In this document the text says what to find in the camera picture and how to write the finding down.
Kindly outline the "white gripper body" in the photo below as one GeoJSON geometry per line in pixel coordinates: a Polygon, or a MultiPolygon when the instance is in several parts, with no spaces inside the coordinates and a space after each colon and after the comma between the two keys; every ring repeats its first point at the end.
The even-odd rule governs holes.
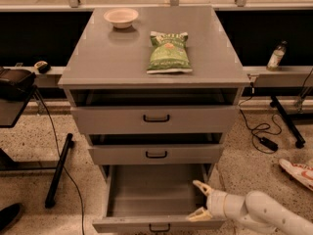
{"type": "Polygon", "coordinates": [[[246,198],[219,190],[213,190],[207,197],[207,210],[214,218],[240,219],[246,215],[246,198]]]}

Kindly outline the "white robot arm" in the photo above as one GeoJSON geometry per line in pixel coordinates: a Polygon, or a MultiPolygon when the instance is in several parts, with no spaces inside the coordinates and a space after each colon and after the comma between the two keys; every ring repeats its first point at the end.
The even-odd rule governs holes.
{"type": "Polygon", "coordinates": [[[279,229],[286,235],[313,235],[311,221],[287,210],[263,192],[250,191],[240,196],[213,189],[198,180],[194,180],[193,184],[206,196],[206,207],[189,214],[189,221],[232,219],[263,234],[279,229]]]}

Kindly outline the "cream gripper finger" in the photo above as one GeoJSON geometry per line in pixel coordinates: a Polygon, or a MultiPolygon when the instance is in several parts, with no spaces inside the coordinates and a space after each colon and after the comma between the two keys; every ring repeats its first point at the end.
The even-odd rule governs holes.
{"type": "Polygon", "coordinates": [[[206,197],[208,197],[208,196],[213,192],[213,189],[212,189],[209,185],[207,185],[207,184],[205,184],[205,183],[203,183],[203,182],[201,182],[201,181],[199,181],[199,180],[194,180],[194,181],[193,181],[193,184],[194,184],[196,187],[198,187],[198,188],[201,190],[201,192],[202,192],[206,197]]]}
{"type": "Polygon", "coordinates": [[[191,222],[209,221],[212,219],[212,215],[207,209],[201,207],[189,214],[187,219],[191,222]]]}

